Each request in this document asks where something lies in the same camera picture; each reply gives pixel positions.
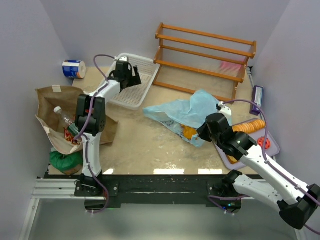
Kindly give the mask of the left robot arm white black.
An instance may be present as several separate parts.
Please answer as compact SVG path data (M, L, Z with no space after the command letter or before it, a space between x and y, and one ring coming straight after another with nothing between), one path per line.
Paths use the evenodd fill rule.
M90 195L105 193L102 184L100 163L100 140L107 124L106 103L123 90L140 85L141 78L136 65L129 63L128 57L115 62L102 85L90 94L81 94L77 100L75 125L83 145L83 169L78 190L86 190Z

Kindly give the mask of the orange food piece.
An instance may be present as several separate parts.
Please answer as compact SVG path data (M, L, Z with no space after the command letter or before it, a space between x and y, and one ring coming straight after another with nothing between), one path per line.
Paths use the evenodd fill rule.
M198 133L195 128L192 128L183 124L181 124L180 126L182 128L182 134L184 138L186 138L189 141L191 141L192 139L195 139L195 140L198 139Z

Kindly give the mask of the light blue plastic bag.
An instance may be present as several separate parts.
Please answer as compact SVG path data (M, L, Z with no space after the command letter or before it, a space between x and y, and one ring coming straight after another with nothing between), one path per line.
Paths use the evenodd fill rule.
M219 101L211 94L201 89L196 91L189 100L177 99L161 105L145 107L145 117L154 120L178 135L185 142L199 148L205 141L197 133L186 136L183 127L197 130L208 115L216 113Z

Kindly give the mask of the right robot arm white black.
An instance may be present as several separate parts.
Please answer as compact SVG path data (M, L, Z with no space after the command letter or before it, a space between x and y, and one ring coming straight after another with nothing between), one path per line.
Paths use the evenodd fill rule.
M262 184L236 170L225 180L241 196L254 198L276 210L292 228L301 230L320 206L320 187L307 184L290 174L261 146L244 132L233 131L225 115L213 113L197 129L198 136L215 143L225 154L234 157L258 173Z

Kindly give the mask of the clear water bottle green label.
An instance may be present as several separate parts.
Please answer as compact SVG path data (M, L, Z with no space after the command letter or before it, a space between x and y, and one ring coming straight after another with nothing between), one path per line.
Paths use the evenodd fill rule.
M53 111L59 116L59 120L62 122L63 128L66 128L73 135L73 137L79 134L75 120L69 113L62 110L60 106L55 107Z

